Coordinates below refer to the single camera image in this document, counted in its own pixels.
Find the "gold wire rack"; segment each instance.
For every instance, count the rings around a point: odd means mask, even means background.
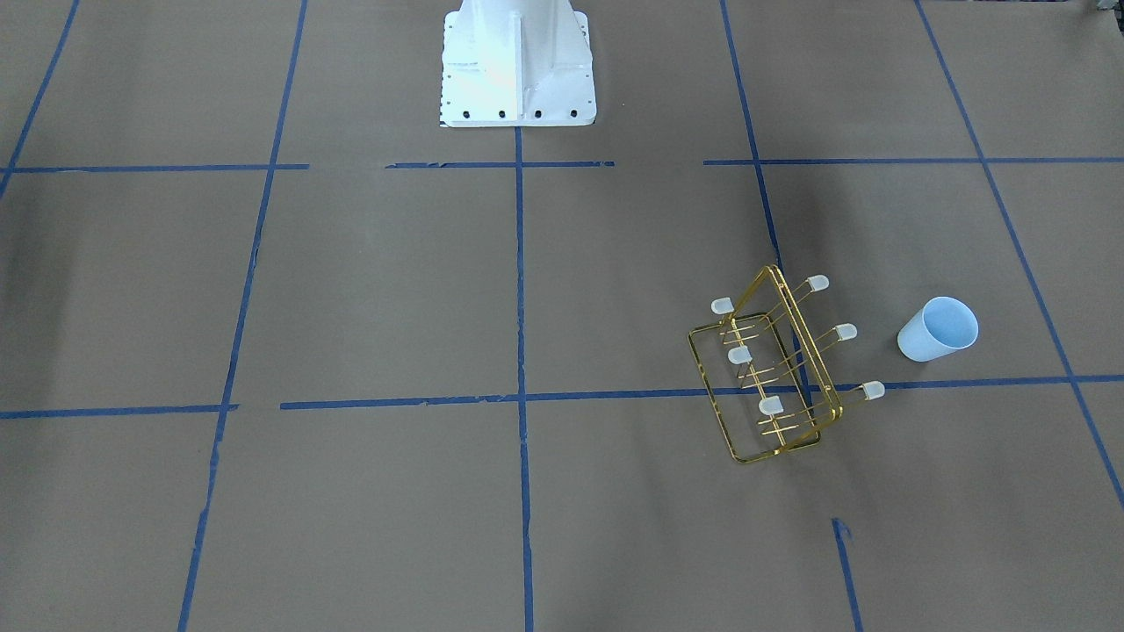
[[[765,265],[737,303],[729,298],[711,303],[710,309],[722,317],[717,323],[696,327],[688,334],[726,448],[738,463],[753,463],[815,445],[821,431],[843,416],[844,404],[877,399],[886,392],[879,381],[864,382],[843,392],[832,381],[823,352],[855,337],[859,331],[844,323],[815,336],[800,313],[800,304],[828,285],[827,277],[816,274],[791,288],[780,268]],[[773,294],[769,288],[776,292],[774,303],[765,303],[764,297]],[[771,307],[753,310],[762,304]],[[786,338],[791,341],[791,351]],[[726,352],[735,386],[720,391],[711,386],[700,353],[701,340]],[[756,396],[756,418],[749,419],[749,424],[764,450],[746,453],[735,445],[716,392]]]

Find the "white rubber cap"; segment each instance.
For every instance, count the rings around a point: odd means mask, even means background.
[[[859,335],[859,327],[855,327],[851,323],[843,323],[842,325],[835,325],[835,335],[840,336],[840,342],[845,340],[851,340]]]
[[[814,277],[808,277],[808,286],[812,287],[812,291],[818,292],[819,290],[826,290],[827,286],[832,282],[823,274],[816,274]]]
[[[871,399],[878,399],[879,397],[886,395],[886,385],[878,380],[864,382],[862,385],[862,394],[865,396],[868,401]]]
[[[729,297],[716,298],[710,301],[710,312],[714,312],[718,316],[729,314],[734,310],[734,301],[729,300]]]
[[[761,410],[762,415],[780,415],[785,412],[785,405],[780,403],[780,397],[773,395],[759,401],[758,410]]]
[[[735,346],[726,352],[726,358],[729,359],[731,364],[749,364],[753,360],[753,355],[750,353],[750,347],[744,344],[741,346]]]

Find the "plastic cup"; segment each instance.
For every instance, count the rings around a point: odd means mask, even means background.
[[[939,296],[922,307],[898,332],[898,349],[914,362],[928,362],[968,349],[979,336],[976,315],[959,300]]]

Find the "blue tape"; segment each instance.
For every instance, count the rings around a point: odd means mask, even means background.
[[[972,126],[971,118],[968,116],[968,109],[964,107],[964,101],[960,98],[960,90],[957,88],[957,83],[952,79],[952,73],[949,71],[949,64],[945,62],[944,54],[941,52],[941,46],[936,42],[936,35],[933,33],[933,27],[928,22],[928,16],[925,15],[925,8],[922,7],[921,0],[914,0],[914,6],[917,8],[917,15],[921,16],[921,21],[925,27],[925,33],[928,35],[928,40],[933,45],[933,51],[936,53],[936,60],[940,62],[941,70],[944,72],[944,79],[949,83],[949,89],[952,90],[952,97],[957,101],[957,108],[960,109],[960,116],[964,119],[964,127],[968,128],[968,136],[971,138],[972,146],[976,148],[976,155],[979,157],[979,163],[984,168],[984,174],[987,177],[988,186],[991,188],[991,195],[995,196],[995,201],[999,206],[999,213],[1003,215],[1003,223],[1007,227],[1007,234],[1010,236],[1010,243],[1014,245],[1015,253],[1018,255],[1018,262],[1023,267],[1023,273],[1026,274],[1026,280],[1031,285],[1031,291],[1034,294],[1034,300],[1037,303],[1039,310],[1042,313],[1042,318],[1045,320],[1046,328],[1050,331],[1050,338],[1053,341],[1054,349],[1058,352],[1058,358],[1061,359],[1062,367],[1066,370],[1066,377],[1069,380],[1070,388],[1073,390],[1073,397],[1077,398],[1078,406],[1081,408],[1081,415],[1085,417],[1085,424],[1089,428],[1089,434],[1093,436],[1093,442],[1096,444],[1097,453],[1100,455],[1100,461],[1105,467],[1106,473],[1108,475],[1108,480],[1112,482],[1113,490],[1116,493],[1116,500],[1121,508],[1124,509],[1124,487],[1121,486],[1120,477],[1116,475],[1116,468],[1113,467],[1113,462],[1108,458],[1108,451],[1105,450],[1104,442],[1100,439],[1100,432],[1097,430],[1097,424],[1093,419],[1093,415],[1089,413],[1089,408],[1085,403],[1085,395],[1081,392],[1081,387],[1073,374],[1073,369],[1069,363],[1069,358],[1066,355],[1066,349],[1062,346],[1061,337],[1058,335],[1058,329],[1054,327],[1053,318],[1050,316],[1050,310],[1046,309],[1045,299],[1042,297],[1039,283],[1034,279],[1034,272],[1031,270],[1031,264],[1026,259],[1026,253],[1023,252],[1023,245],[1018,240],[1017,232],[1015,231],[1015,224],[1010,219],[1010,214],[1007,213],[1007,205],[1004,202],[1003,196],[999,193],[999,186],[996,183],[995,175],[991,173],[991,168],[988,164],[988,159],[984,154],[984,148],[980,145],[979,137],[976,135],[976,128]]]
[[[163,173],[183,171],[307,171],[308,163],[269,164],[138,164],[91,166],[18,166],[13,173]]]
[[[1124,376],[1073,376],[1073,379],[1080,383],[1097,383],[1097,382],[1124,382]]]
[[[803,165],[803,164],[977,164],[978,157],[868,157],[868,159],[713,159],[705,160],[706,166],[752,166],[763,164]],[[989,157],[992,164],[1095,164],[1124,163],[1124,156],[1041,156],[1041,157]]]
[[[526,271],[524,269],[523,233],[523,128],[515,128],[515,234],[516,251],[516,312],[518,322],[517,369],[519,381],[519,488],[523,498],[523,614],[526,632],[535,629],[535,587],[531,552],[531,455],[527,450],[527,371],[525,301]]]
[[[1104,376],[1077,376],[1079,382],[1124,382],[1124,374]],[[887,390],[916,390],[916,389],[943,389],[943,388],[979,388],[979,387],[1007,387],[1007,386],[1043,386],[1064,385],[1070,379],[1066,376],[1044,376],[1030,378],[980,378],[970,380],[925,380],[925,381],[898,381],[883,382]],[[844,391],[856,388],[858,383],[840,383],[836,390]],[[812,385],[812,390],[819,390]],[[765,387],[765,392],[770,395],[796,392],[792,386],[770,386]],[[714,389],[715,395],[753,395],[755,391],[725,387]],[[554,392],[527,392],[524,399],[527,401],[581,401],[587,399],[650,399],[667,397],[705,397],[704,388],[662,388],[662,389],[640,389],[640,390],[577,390],[577,391],[554,391]],[[451,397],[392,397],[384,399],[338,399],[338,400],[311,400],[311,401],[285,401],[281,404],[282,410],[325,410],[334,408],[388,408],[397,406],[442,406],[456,404],[510,404],[519,400],[519,394],[507,395],[460,395]]]
[[[334,408],[392,408],[399,406],[447,406],[452,404],[500,404],[518,401],[518,395],[463,395],[454,397],[389,397],[386,399],[338,399],[334,401],[285,401],[282,410],[327,410]]]
[[[246,267],[246,280],[242,289],[242,303],[238,306],[238,320],[234,329],[234,343],[230,346],[230,365],[223,387],[223,404],[215,424],[215,442],[211,444],[210,467],[207,476],[207,499],[199,513],[196,525],[196,541],[191,551],[191,563],[188,567],[188,580],[183,589],[183,603],[180,606],[179,632],[187,632],[188,620],[191,616],[191,603],[194,597],[196,579],[199,576],[199,560],[202,557],[203,541],[207,534],[207,518],[210,515],[211,499],[215,495],[215,480],[218,473],[219,451],[226,432],[227,413],[230,410],[230,397],[234,391],[234,377],[238,370],[238,353],[242,349],[242,336],[246,326],[246,313],[250,309],[250,297],[254,286],[254,271],[257,268],[257,251],[262,244],[262,231],[265,226],[265,214],[269,209],[270,195],[273,189],[273,174],[277,172],[278,155],[281,152],[281,136],[284,133],[285,115],[289,109],[289,96],[292,93],[292,80],[297,72],[297,58],[300,54],[300,40],[305,31],[305,16],[308,12],[308,0],[301,0],[300,13],[297,17],[297,31],[293,35],[292,52],[289,56],[289,72],[285,75],[284,90],[281,93],[281,107],[278,109],[278,123],[273,133],[273,148],[270,152],[270,169],[265,172],[265,184],[262,188],[262,202],[257,209],[257,224],[254,228],[254,242],[250,251],[250,262]]]
[[[851,576],[851,561],[846,554],[846,542],[853,540],[851,530],[840,518],[832,518],[832,530],[835,532],[835,548],[840,554],[840,566],[843,567],[843,581],[846,584],[846,598],[851,604],[851,620],[854,622],[854,632],[862,632],[862,615],[859,613],[859,597],[854,593],[854,578]]]
[[[734,46],[734,31],[729,27],[729,8],[726,0],[722,4],[722,24],[726,29],[726,45],[729,47],[729,61],[734,65],[734,80],[737,82],[737,96],[742,100],[742,117],[745,119],[745,135],[750,141],[750,153],[753,154],[753,169],[758,175],[758,191],[761,193],[761,207],[765,213],[765,225],[769,228],[769,241],[777,255],[777,265],[785,270],[780,256],[780,244],[777,241],[777,227],[773,225],[772,208],[769,205],[769,191],[765,189],[765,173],[761,169],[761,154],[758,152],[758,138],[753,133],[753,117],[750,116],[750,100],[745,96],[745,83],[742,81],[742,64],[737,61],[737,48]]]
[[[384,169],[590,169],[616,166],[611,160],[555,162],[396,162]]]
[[[1120,163],[1124,162],[1124,156],[989,157],[987,161],[995,164],[1088,164]]]
[[[237,404],[230,405],[234,410]],[[0,410],[0,419],[53,419],[63,417],[127,417],[135,415],[175,415],[218,413],[218,404],[199,406],[128,406],[124,408],[60,408],[54,410]]]
[[[24,120],[24,128],[19,133],[19,139],[16,141],[16,147],[11,152],[11,157],[8,160],[8,171],[4,172],[3,178],[0,179],[0,199],[3,199],[4,192],[8,191],[8,182],[11,181],[12,170],[19,163],[19,154],[24,153],[24,144],[27,143],[27,135],[31,132],[31,124],[35,123],[35,115],[39,112],[39,105],[43,103],[43,96],[47,93],[47,85],[51,84],[51,78],[55,74],[55,67],[58,65],[58,57],[63,54],[63,47],[66,46],[66,38],[70,37],[71,26],[74,25],[74,16],[78,13],[78,4],[80,0],[74,0],[71,2],[70,13],[66,15],[66,24],[63,25],[62,35],[58,36],[58,44],[55,45],[55,52],[51,55],[51,63],[47,64],[47,72],[43,75],[43,82],[39,83],[39,91],[35,93],[35,100],[31,101],[31,109],[27,112],[27,119]]]

